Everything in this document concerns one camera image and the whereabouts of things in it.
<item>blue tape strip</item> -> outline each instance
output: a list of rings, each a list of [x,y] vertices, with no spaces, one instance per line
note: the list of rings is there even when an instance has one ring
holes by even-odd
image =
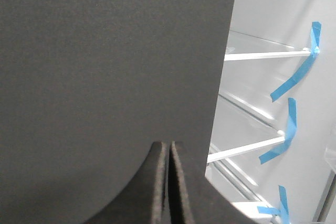
[[[279,186],[280,210],[274,207],[257,207],[260,214],[279,215],[282,224],[290,224],[286,189]]]
[[[274,207],[257,207],[260,214],[280,215],[280,210]]]
[[[289,210],[287,204],[287,193],[283,186],[279,186],[280,194],[280,216],[282,224],[290,224],[289,222]]]
[[[304,61],[299,69],[289,78],[284,84],[278,87],[273,93],[271,93],[272,102],[278,100],[284,93],[298,84],[299,81],[307,74],[317,55],[320,53],[320,35],[321,35],[321,23],[313,22],[310,31],[311,48],[310,56]]]
[[[296,100],[294,98],[288,98],[288,120],[285,141],[282,144],[277,145],[270,151],[262,154],[259,157],[261,164],[279,156],[280,154],[288,150],[297,131],[296,117]]]

